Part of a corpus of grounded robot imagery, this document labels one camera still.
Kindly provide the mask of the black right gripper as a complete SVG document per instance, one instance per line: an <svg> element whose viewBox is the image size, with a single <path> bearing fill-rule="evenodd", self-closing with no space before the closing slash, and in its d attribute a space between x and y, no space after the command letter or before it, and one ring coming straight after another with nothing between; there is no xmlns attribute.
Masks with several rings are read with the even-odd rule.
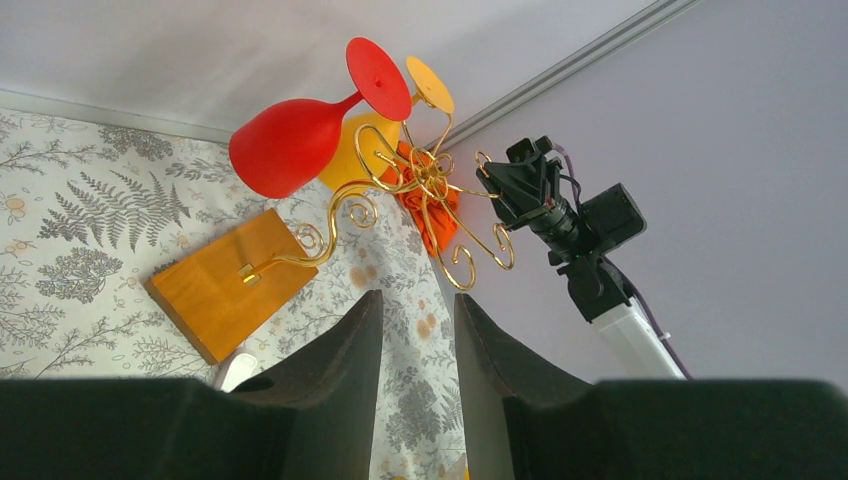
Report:
<svg viewBox="0 0 848 480"><path fill-rule="evenodd" d="M550 250L553 265L604 256L647 229L632 195L616 183L592 198L564 147L542 136L506 149L509 163L488 162L476 177L497 218L509 229L528 227Z"/></svg>

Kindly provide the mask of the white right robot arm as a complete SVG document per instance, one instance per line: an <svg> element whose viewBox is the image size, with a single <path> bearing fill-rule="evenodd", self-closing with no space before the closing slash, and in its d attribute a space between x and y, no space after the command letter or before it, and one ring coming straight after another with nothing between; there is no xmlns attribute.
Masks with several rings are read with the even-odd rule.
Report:
<svg viewBox="0 0 848 480"><path fill-rule="evenodd" d="M547 246L571 301L628 374L690 379L642 293L608 257L647 227L626 187L615 183L582 199L569 155L546 136L522 139L506 156L494 162L475 155L476 176L501 228L528 228Z"/></svg>

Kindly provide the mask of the red wine glass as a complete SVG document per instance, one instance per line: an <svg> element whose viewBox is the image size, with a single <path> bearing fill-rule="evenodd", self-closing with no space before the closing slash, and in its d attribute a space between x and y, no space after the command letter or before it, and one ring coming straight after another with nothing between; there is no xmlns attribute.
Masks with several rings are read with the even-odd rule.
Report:
<svg viewBox="0 0 848 480"><path fill-rule="evenodd" d="M340 144L345 115L362 101L392 121L410 116L405 80L378 44L355 37L346 46L345 59L355 86L347 98L336 103L312 98L278 102L232 134L232 167L254 192L281 199L317 177Z"/></svg>

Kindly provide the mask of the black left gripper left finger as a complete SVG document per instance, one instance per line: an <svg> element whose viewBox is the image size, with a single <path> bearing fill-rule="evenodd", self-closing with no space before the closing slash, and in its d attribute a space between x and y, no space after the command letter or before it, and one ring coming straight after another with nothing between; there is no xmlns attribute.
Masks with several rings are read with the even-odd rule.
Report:
<svg viewBox="0 0 848 480"><path fill-rule="evenodd" d="M231 392L194 378L6 380L5 479L365 479L384 298Z"/></svg>

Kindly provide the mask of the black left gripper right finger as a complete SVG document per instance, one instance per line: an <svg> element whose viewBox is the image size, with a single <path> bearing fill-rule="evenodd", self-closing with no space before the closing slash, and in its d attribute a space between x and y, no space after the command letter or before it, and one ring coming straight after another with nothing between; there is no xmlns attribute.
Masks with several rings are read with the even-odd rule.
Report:
<svg viewBox="0 0 848 480"><path fill-rule="evenodd" d="M847 398L802 380L587 383L467 294L454 329L474 479L843 479Z"/></svg>

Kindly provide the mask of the yellow wine glass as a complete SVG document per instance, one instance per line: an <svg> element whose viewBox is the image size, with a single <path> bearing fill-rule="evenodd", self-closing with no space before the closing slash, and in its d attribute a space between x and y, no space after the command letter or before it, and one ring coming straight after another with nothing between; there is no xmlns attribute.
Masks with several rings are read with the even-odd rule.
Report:
<svg viewBox="0 0 848 480"><path fill-rule="evenodd" d="M414 85L411 105L422 103L447 117L445 129L435 143L435 148L440 149L453 127L453 98L442 80L422 60L409 56L405 66ZM318 179L330 190L336 191L354 180L369 181L372 176L381 177L390 169L387 160L397 152L402 136L411 137L406 122L389 120L376 112L345 120L339 146Z"/></svg>

